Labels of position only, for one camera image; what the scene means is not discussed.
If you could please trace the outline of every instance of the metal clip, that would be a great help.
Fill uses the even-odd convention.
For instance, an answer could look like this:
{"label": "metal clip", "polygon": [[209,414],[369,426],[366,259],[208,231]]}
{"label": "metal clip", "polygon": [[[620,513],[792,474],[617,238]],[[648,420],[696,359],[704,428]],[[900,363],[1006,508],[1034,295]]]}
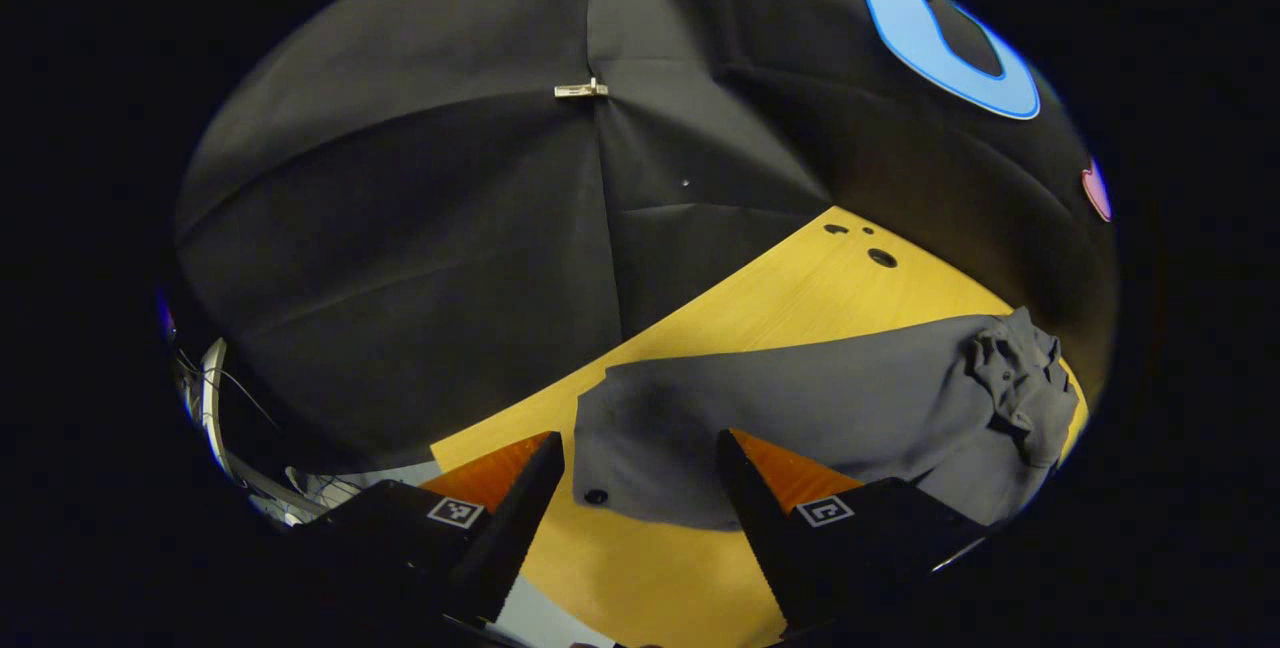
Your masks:
{"label": "metal clip", "polygon": [[558,99],[581,99],[581,97],[594,97],[594,96],[608,96],[609,87],[603,83],[596,83],[595,78],[591,78],[590,83],[582,86],[557,86],[556,96]]}

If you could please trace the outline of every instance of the blue logo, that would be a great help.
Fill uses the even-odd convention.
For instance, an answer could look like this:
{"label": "blue logo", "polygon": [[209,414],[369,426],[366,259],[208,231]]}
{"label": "blue logo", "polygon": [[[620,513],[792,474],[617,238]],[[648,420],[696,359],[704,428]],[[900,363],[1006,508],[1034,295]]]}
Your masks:
{"label": "blue logo", "polygon": [[986,26],[978,24],[1000,59],[1000,76],[989,76],[961,59],[947,46],[938,20],[929,9],[931,0],[867,0],[882,41],[911,70],[943,91],[959,96],[996,115],[1029,120],[1039,114],[1039,92],[1036,79],[1014,47]]}

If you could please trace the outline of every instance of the gray cloth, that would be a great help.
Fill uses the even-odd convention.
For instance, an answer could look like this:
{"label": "gray cloth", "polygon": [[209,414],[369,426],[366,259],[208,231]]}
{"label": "gray cloth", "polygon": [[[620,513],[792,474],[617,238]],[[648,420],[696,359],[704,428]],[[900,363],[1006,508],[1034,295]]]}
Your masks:
{"label": "gray cloth", "polygon": [[[1039,488],[1076,397],[1059,342],[1009,316],[613,366],[579,398],[573,493],[640,520],[735,530],[716,474],[724,428],[858,480],[919,487],[989,525]],[[594,501],[588,501],[590,492]]]}

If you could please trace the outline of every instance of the black fabric backdrop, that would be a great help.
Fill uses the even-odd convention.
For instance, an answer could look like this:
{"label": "black fabric backdrop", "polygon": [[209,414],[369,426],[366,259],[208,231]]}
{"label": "black fabric backdrop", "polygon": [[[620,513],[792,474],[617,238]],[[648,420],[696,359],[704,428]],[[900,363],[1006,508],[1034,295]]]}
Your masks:
{"label": "black fabric backdrop", "polygon": [[[14,590],[0,624],[35,633],[28,643],[115,630],[186,644],[219,628],[243,640],[279,621],[333,643],[362,622],[343,594],[312,589],[320,562],[285,560],[186,424],[152,304],[192,146],[325,1],[13,3],[14,44],[29,50],[15,64],[10,141],[27,170],[9,177],[22,198],[6,213],[9,259],[36,286],[13,302],[0,441]],[[914,625],[987,644],[1023,644],[1020,629],[1107,643],[1117,628],[1262,644],[1277,490],[1254,387],[1275,350],[1276,4],[959,1],[1053,79],[1108,156],[1125,289],[1105,419],[1028,511],[940,572]],[[358,628],[403,640],[403,626]]]}
{"label": "black fabric backdrop", "polygon": [[[553,100],[590,76],[607,100]],[[178,252],[279,410],[338,448],[297,461],[321,473],[429,458],[832,204],[1027,305],[1096,402],[1115,237],[1036,79],[1033,120],[956,99],[865,0],[338,0],[215,115]]]}

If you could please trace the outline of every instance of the wooden table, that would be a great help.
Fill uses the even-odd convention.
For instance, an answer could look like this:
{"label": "wooden table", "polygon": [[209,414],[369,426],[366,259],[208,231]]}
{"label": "wooden table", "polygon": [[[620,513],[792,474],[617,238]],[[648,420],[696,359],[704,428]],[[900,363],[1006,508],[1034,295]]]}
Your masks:
{"label": "wooden table", "polygon": [[[872,261],[869,248],[891,254],[897,266]],[[649,524],[573,502],[579,394],[617,364],[799,346],[1011,311],[960,270],[832,207],[644,333],[431,451],[449,470],[531,434],[561,432],[564,478],[525,561],[526,579],[623,645],[769,645],[786,624],[741,533]],[[1088,407],[1075,375],[1062,365],[1082,397],[1065,457]]]}

